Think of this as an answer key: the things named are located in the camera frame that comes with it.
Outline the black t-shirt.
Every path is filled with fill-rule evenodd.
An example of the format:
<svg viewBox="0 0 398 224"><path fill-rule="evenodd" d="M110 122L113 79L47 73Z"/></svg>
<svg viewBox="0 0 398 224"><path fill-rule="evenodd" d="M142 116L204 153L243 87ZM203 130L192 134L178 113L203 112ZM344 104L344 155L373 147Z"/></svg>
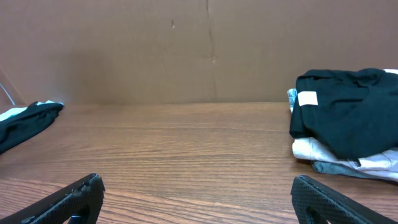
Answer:
<svg viewBox="0 0 398 224"><path fill-rule="evenodd" d="M315 138L338 159L355 161L397 147L397 74L309 70L295 88L293 138Z"/></svg>

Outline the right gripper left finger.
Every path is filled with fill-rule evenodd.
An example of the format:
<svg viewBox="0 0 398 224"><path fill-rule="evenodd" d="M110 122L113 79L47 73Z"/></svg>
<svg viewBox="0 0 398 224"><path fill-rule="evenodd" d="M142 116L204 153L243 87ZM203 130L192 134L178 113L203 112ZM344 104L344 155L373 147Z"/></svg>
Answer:
<svg viewBox="0 0 398 224"><path fill-rule="evenodd" d="M96 224L104 192L102 178L98 174L89 174L1 219L1 224Z"/></svg>

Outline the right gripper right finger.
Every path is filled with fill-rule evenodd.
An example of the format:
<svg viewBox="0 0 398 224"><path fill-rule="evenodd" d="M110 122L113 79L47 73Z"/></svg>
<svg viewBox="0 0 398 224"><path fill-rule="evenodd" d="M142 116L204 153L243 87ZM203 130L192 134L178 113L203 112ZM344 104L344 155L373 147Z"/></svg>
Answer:
<svg viewBox="0 0 398 224"><path fill-rule="evenodd" d="M294 178L290 194L300 224L397 224L307 175Z"/></svg>

